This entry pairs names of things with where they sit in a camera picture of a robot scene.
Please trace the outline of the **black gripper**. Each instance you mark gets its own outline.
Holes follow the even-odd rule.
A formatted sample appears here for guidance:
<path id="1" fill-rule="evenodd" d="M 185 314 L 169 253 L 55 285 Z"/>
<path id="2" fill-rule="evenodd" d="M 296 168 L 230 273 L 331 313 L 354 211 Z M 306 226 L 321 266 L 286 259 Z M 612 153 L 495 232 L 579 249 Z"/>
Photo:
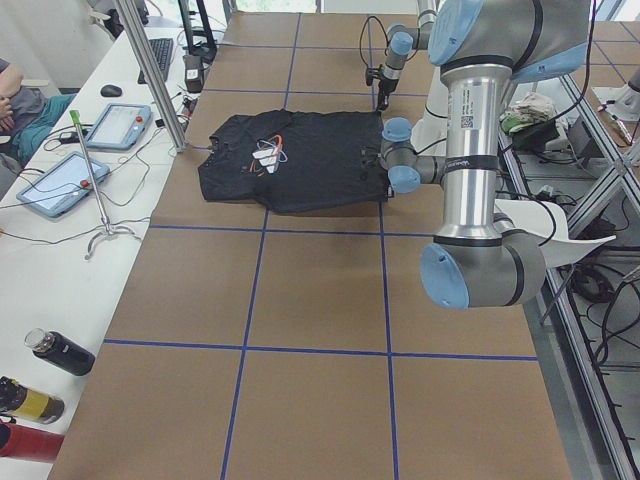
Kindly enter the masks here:
<path id="1" fill-rule="evenodd" d="M 370 175 L 375 174 L 377 178 L 387 183 L 387 171 L 382 167 L 380 151 L 374 147 L 362 146 L 360 149 L 360 173 L 359 179 L 367 181 Z"/>
<path id="2" fill-rule="evenodd" d="M 376 110 L 386 110 L 390 95 L 396 90 L 398 84 L 398 71 L 387 65 L 376 68 L 367 67 L 365 69 L 366 85 L 372 87 L 375 80 L 378 81 Z"/>

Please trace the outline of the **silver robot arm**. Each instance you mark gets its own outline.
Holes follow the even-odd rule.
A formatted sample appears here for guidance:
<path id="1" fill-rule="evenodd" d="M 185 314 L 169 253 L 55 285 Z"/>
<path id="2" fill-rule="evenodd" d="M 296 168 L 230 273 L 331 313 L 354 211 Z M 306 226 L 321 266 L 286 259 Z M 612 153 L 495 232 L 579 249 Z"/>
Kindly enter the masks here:
<path id="1" fill-rule="evenodd" d="M 414 51 L 426 51 L 448 92 L 446 152 L 427 159 L 416 127 L 388 120 L 381 165 L 392 189 L 444 192 L 443 223 L 420 257 L 430 299 L 449 309 L 521 304 L 545 278 L 542 244 L 495 209 L 499 118 L 512 88 L 577 70 L 593 8 L 587 1 L 422 1 L 418 24 L 391 26 L 385 61 L 365 74 L 385 109 Z"/>
<path id="2" fill-rule="evenodd" d="M 429 38 L 438 16 L 439 1 L 424 0 L 417 2 L 418 26 L 409 28 L 403 24 L 394 24 L 386 30 L 386 57 L 378 67 L 365 69 L 365 83 L 372 86 L 378 81 L 378 94 L 375 110 L 382 112 L 389 106 L 389 98 L 396 90 L 401 72 L 411 53 L 426 51 Z"/>

